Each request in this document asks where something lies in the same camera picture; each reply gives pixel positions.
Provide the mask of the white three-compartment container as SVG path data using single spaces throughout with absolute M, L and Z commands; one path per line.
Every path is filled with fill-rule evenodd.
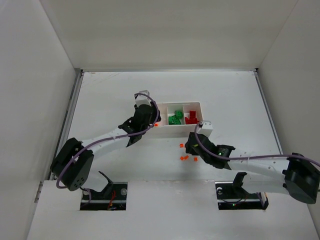
M 197 101 L 158 103 L 157 106 L 160 111 L 161 121 L 158 122 L 159 126 L 154 126 L 148 131 L 152 136 L 163 138 L 187 137 L 196 125 L 185 123 L 185 117 L 190 118 L 189 111 L 196 111 L 196 118 L 200 122 L 203 120 L 202 106 Z M 168 117 L 174 116 L 176 110 L 183 112 L 183 118 L 180 119 L 181 125 L 169 125 Z

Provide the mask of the red rounded lego brick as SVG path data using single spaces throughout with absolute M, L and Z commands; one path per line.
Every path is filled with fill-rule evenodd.
M 197 118 L 187 118 L 185 117 L 185 124 L 186 125 L 193 125 L 193 124 L 198 124 L 200 121 Z

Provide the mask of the green lego plate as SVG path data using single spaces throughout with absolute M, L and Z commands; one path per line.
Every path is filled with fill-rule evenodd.
M 173 115 L 173 116 L 168 117 L 168 124 L 169 125 L 181 125 L 181 121 L 176 115 Z

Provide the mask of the green lego brick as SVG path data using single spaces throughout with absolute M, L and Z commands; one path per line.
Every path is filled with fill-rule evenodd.
M 184 113 L 180 110 L 175 110 L 174 111 L 174 115 L 178 118 L 178 119 L 182 119 L 184 117 Z

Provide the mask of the red lego brick pile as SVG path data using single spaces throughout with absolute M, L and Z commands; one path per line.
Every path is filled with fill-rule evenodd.
M 190 119 L 196 119 L 197 118 L 197 112 L 195 110 L 189 111 L 189 118 Z

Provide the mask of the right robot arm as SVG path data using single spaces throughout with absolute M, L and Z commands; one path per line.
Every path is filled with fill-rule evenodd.
M 185 152 L 199 156 L 217 169 L 236 171 L 232 189 L 239 198 L 253 193 L 280 193 L 305 203 L 315 204 L 320 186 L 320 171 L 304 156 L 275 156 L 265 159 L 241 157 L 229 160 L 235 150 L 230 145 L 215 145 L 203 134 L 190 132 L 185 143 Z

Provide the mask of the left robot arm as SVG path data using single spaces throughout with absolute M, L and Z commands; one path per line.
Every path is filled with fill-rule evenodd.
M 50 171 L 57 177 L 58 189 L 109 193 L 110 178 L 102 171 L 91 170 L 93 162 L 115 150 L 134 145 L 161 120 L 160 110 L 154 102 L 134 108 L 132 117 L 104 135 L 83 141 L 73 137 L 65 142 L 50 166 Z

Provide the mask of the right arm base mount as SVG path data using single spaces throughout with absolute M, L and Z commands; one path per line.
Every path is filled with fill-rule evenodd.
M 243 180 L 248 174 L 239 172 L 233 181 L 216 181 L 215 191 L 217 206 L 222 210 L 263 210 L 269 206 L 269 200 L 264 192 L 248 193 L 243 186 Z

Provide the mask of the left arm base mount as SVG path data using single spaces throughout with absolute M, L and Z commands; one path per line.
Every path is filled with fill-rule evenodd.
M 101 191 L 81 188 L 81 211 L 125 211 L 127 207 L 128 182 L 114 182 L 102 171 L 89 180 L 103 187 Z

